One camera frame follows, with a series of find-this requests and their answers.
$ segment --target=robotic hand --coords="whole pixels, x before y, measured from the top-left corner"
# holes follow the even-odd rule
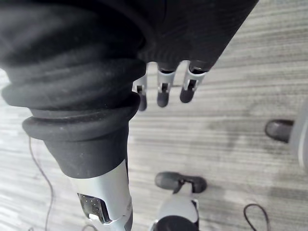
[[[146,64],[157,62],[158,105],[179,62],[189,102],[257,0],[29,0],[0,2],[2,95],[33,116],[97,229],[129,231],[128,122],[146,108]]]

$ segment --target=wire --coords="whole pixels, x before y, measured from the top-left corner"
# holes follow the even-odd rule
[[[81,231],[85,231],[87,227],[91,227],[94,229],[94,231],[97,231],[97,229],[93,225],[85,225]]]
[[[46,176],[45,172],[43,171],[41,166],[38,164],[37,160],[35,159],[35,157],[33,155],[33,150],[32,150],[32,145],[31,145],[31,137],[29,137],[29,150],[30,150],[30,154],[31,154],[33,162],[38,167],[42,176],[45,178],[46,182],[48,183],[49,189],[50,189],[51,198],[50,198],[50,204],[49,204],[48,212],[47,212],[46,219],[45,219],[45,231],[48,231],[48,220],[49,220],[49,216],[50,216],[50,212],[51,212],[51,208],[52,208],[52,204],[53,204],[53,198],[54,198],[53,186],[50,183],[50,181],[49,181],[48,177]]]
[[[41,166],[37,162],[36,158],[34,157],[33,150],[32,150],[32,145],[31,145],[31,137],[29,137],[29,150],[30,150],[30,154],[31,154],[33,162],[38,167],[40,173],[42,174],[42,176],[44,177],[44,179],[48,183],[48,186],[49,186],[49,189],[50,189],[51,199],[50,199],[50,204],[49,204],[48,212],[47,212],[46,219],[45,219],[45,231],[48,231],[48,220],[49,220],[50,212],[51,212],[53,201],[54,201],[54,190],[53,190],[53,186],[52,186],[50,180],[48,179],[48,177],[46,176],[45,172],[43,171],[43,169],[41,168]],[[81,231],[85,231],[87,227],[91,227],[91,228],[93,228],[94,231],[97,231],[97,229],[93,225],[89,225],[89,224],[85,225],[82,228]],[[31,228],[28,229],[28,231],[34,231],[34,228],[31,227]]]
[[[258,207],[258,208],[261,209],[261,211],[263,212],[264,217],[265,217],[267,231],[270,231],[270,221],[269,221],[270,219],[269,219],[269,217],[268,217],[268,214],[267,214],[266,210],[265,210],[262,206],[260,206],[260,205],[258,205],[258,204],[248,204],[248,205],[246,205],[246,206],[244,207],[243,213],[244,213],[244,217],[245,217],[247,223],[250,225],[250,227],[252,228],[253,231],[257,231],[257,229],[253,226],[253,224],[250,222],[250,220],[249,220],[249,218],[248,218],[248,216],[247,216],[247,209],[248,209],[249,207],[253,207],[253,206],[256,206],[256,207]]]

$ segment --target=robotic finger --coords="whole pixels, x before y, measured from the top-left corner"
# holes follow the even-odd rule
[[[157,105],[166,107],[169,102],[170,90],[173,86],[174,76],[179,64],[158,63],[157,73]]]
[[[208,71],[203,67],[203,65],[204,63],[200,61],[194,61],[190,62],[187,67],[180,94],[180,100],[182,103],[189,103],[193,99],[193,95],[198,86],[202,83]]]
[[[139,111],[143,112],[147,108],[147,99],[146,99],[146,91],[148,88],[147,84],[147,74],[142,76],[141,78],[137,79],[133,83],[133,89],[135,92],[139,94],[140,97],[140,104],[139,104]]]

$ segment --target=black rubber cover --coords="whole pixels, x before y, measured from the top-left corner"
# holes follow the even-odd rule
[[[140,97],[139,111],[143,112],[148,106],[146,95],[139,94],[139,97]]]
[[[269,121],[265,126],[265,133],[273,140],[288,143],[294,121],[285,119],[275,119]]]
[[[45,141],[66,175],[112,170],[127,157],[139,106],[131,89],[146,70],[136,58],[142,34],[106,6],[17,2],[0,2],[0,66],[12,83],[4,99],[31,109],[25,131]]]
[[[198,228],[184,217],[168,216],[157,222],[154,231],[198,231]]]
[[[180,94],[180,100],[182,103],[189,103],[193,99],[194,91],[193,90],[185,90],[182,88]]]
[[[207,182],[202,177],[187,176],[177,172],[160,172],[155,177],[157,187],[173,190],[174,193],[177,193],[185,182],[192,184],[193,193],[202,193],[207,188]]]
[[[169,102],[169,93],[159,92],[157,94],[157,105],[160,107],[166,107]]]

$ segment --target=black foot pad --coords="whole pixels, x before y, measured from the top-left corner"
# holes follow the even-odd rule
[[[169,102],[169,93],[159,92],[157,95],[157,105],[160,107],[166,107]]]
[[[139,111],[145,111],[148,103],[146,101],[146,95],[142,95],[142,94],[139,94],[140,96],[140,104],[139,104]]]
[[[193,99],[194,91],[193,90],[184,90],[182,88],[180,100],[182,103],[189,103]]]
[[[265,134],[276,141],[288,143],[294,121],[275,119],[269,121],[265,126]]]
[[[204,178],[185,176],[177,172],[160,172],[155,177],[155,184],[157,187],[173,191],[179,190],[181,185],[185,182],[192,184],[193,193],[201,193],[207,187]]]

